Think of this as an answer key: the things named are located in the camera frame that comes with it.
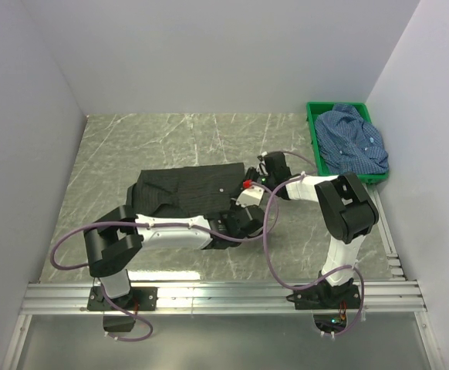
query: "cable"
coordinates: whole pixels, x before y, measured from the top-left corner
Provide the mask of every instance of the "cable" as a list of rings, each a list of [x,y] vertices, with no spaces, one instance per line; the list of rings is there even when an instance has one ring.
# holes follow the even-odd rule
[[[261,176],[267,176],[268,171],[265,170],[265,164],[263,162],[258,163],[258,171]]]
[[[124,308],[121,308],[119,305],[114,304],[113,301],[110,299],[110,297],[108,297],[108,294],[106,294],[106,290],[104,288],[104,285],[101,284],[101,291],[103,292],[103,297],[105,299],[105,301],[114,309],[116,309],[117,311],[120,311],[122,313],[124,313],[127,316],[130,316],[131,318],[134,318],[135,320],[139,320],[142,321],[144,324],[146,324],[149,327],[149,332],[145,335],[143,335],[142,337],[139,338],[125,338],[125,337],[119,337],[115,334],[112,333],[108,333],[108,335],[117,340],[117,341],[143,341],[144,339],[148,339],[154,331],[154,327],[153,325],[150,323],[149,320],[143,318],[142,316],[139,316],[138,314],[133,314],[132,312],[129,312],[127,310],[125,310]]]
[[[286,185],[288,185],[289,183],[294,183],[296,181],[302,181],[304,178],[306,177],[306,175],[300,175],[299,177],[296,177],[294,179],[290,179],[285,181],[284,183],[279,184],[273,191],[271,194],[271,197],[269,198],[269,201],[265,207],[265,215],[264,215],[264,228],[267,230],[267,224],[268,224],[268,216],[269,216],[269,212],[271,211],[271,199],[273,199],[275,197],[275,195]],[[319,277],[318,279],[314,280],[312,283],[309,283],[307,285],[301,285],[299,287],[295,287],[289,284],[286,284],[278,275],[278,273],[275,271],[274,267],[272,266],[272,262],[271,262],[271,255],[269,254],[269,246],[268,246],[268,235],[267,233],[262,235],[262,246],[264,247],[264,255],[265,255],[265,260],[268,264],[269,270],[271,271],[271,274],[273,276],[273,278],[284,288],[289,289],[291,291],[303,291],[305,289],[309,289],[311,287],[313,287],[314,285],[317,285],[318,283],[320,283],[321,281],[325,280],[327,277],[331,276],[332,274],[335,274],[338,271],[341,270],[346,270],[346,269],[353,269],[356,274],[358,275],[358,277],[360,278],[360,307],[358,308],[358,312],[356,313],[355,318],[353,319],[353,321],[351,321],[349,323],[349,325],[346,327],[346,329],[344,329],[343,331],[339,332],[339,333],[335,333],[335,336],[339,336],[339,335],[343,335],[345,333],[347,333],[349,330],[351,330],[351,328],[355,325],[355,323],[358,322],[358,320],[360,319],[360,316],[362,314],[362,310],[363,310],[363,304],[365,301],[365,281],[363,280],[363,276],[360,273],[360,270],[355,267],[355,266],[350,266],[348,264],[344,265],[344,266],[339,266],[333,270],[331,270],[330,272],[322,275],[321,277]]]
[[[340,331],[346,330],[346,327],[341,326],[341,325],[333,324],[333,323],[332,323],[331,321],[329,321],[329,320],[320,321],[320,320],[315,320],[315,319],[314,319],[314,324],[322,324],[322,325],[325,325],[325,326],[329,326],[329,327],[331,327],[331,328],[338,329],[338,330],[340,330]]]
[[[279,218],[279,205],[278,205],[278,201],[275,199],[274,196],[272,196],[272,191],[270,191],[269,188],[265,187],[264,185],[261,185],[260,183],[252,183],[253,185],[256,185],[257,187],[261,187],[262,189],[264,189],[266,192],[269,193],[269,201],[268,204],[270,204],[271,202],[274,202],[276,205],[276,215],[275,215],[275,219],[273,221],[273,224],[271,226],[270,229],[266,229],[268,230],[268,233],[271,232],[271,230],[274,228],[274,226],[276,225],[276,222],[278,221]],[[81,267],[86,267],[88,266],[87,263],[83,263],[83,264],[74,264],[71,266],[62,266],[61,264],[58,264],[55,261],[55,255],[56,252],[58,250],[58,248],[60,247],[60,245],[62,245],[62,243],[64,241],[66,241],[67,239],[69,239],[71,236],[78,234],[81,231],[85,231],[85,230],[92,230],[92,229],[96,229],[98,227],[112,227],[112,226],[117,226],[117,227],[149,227],[149,224],[140,224],[137,222],[128,222],[128,221],[101,221],[101,222],[94,222],[92,224],[87,224],[81,227],[77,227],[76,229],[71,230],[70,232],[68,232],[67,234],[63,235],[61,238],[58,239],[58,241],[55,243],[55,245],[53,245],[53,248],[49,254],[49,262],[52,264],[52,266],[54,268],[56,268],[57,270],[61,270],[61,271],[70,271],[70,270],[76,270],[78,268]],[[161,224],[154,224],[151,227],[188,227],[187,223],[183,223],[183,222],[166,222],[166,223],[161,223]],[[198,229],[198,230],[202,230],[206,233],[209,233],[211,235],[214,235],[215,237],[220,237],[221,239],[224,239],[226,241],[231,241],[234,243],[248,243],[251,241],[259,241],[262,239],[262,234],[256,236],[256,237],[250,237],[250,238],[245,238],[245,239],[238,239],[236,237],[229,237],[227,235],[223,235],[218,233],[217,231],[213,231],[211,229],[208,229],[206,227],[200,226],[200,225],[191,225],[191,227],[193,227],[194,229]]]

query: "red connector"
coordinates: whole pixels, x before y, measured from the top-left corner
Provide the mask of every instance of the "red connector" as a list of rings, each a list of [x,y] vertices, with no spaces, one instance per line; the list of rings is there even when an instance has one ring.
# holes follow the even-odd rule
[[[248,189],[249,187],[252,187],[252,180],[246,180],[243,182],[243,188]]]

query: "dark garment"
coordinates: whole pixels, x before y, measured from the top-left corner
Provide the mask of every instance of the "dark garment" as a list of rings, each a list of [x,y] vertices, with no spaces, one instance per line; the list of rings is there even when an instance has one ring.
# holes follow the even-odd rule
[[[229,210],[244,175],[243,163],[142,170],[127,192],[127,204],[137,214],[166,218]]]

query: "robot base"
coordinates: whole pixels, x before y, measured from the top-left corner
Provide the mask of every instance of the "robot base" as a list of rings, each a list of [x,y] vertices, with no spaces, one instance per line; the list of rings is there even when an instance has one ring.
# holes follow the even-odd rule
[[[129,294],[114,298],[114,304],[127,311],[155,311],[157,300],[157,288],[154,287],[132,287]],[[87,311],[116,311],[104,299],[100,286],[91,288]]]
[[[346,309],[356,310],[361,304],[358,286],[353,279],[334,287],[321,281],[310,289],[294,291],[286,300],[295,304],[295,310],[338,310],[343,302]]]

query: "robotic arm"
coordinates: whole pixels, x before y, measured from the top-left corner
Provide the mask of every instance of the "robotic arm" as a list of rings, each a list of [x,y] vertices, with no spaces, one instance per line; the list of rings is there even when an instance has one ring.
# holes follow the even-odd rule
[[[191,250],[236,247],[237,241],[223,240],[208,230],[228,237],[243,239],[262,228],[264,212],[259,208],[263,189],[251,182],[262,183],[270,190],[280,183],[295,179],[286,165],[283,153],[264,153],[258,169],[249,168],[244,183],[232,197],[231,209],[188,219],[157,219],[135,214],[130,206],[111,211],[100,221],[130,221],[149,227],[103,227],[84,233],[89,272],[99,278],[106,295],[119,302],[130,300],[133,293],[126,265],[142,248],[186,248]],[[309,200],[319,203],[328,231],[331,233],[327,260],[319,272],[354,265],[360,245],[379,214],[368,193],[354,173],[332,177],[304,177],[289,183],[277,196],[285,200]],[[297,309],[347,308],[360,306],[358,287],[353,284],[353,270],[342,270],[322,283],[287,297]]]

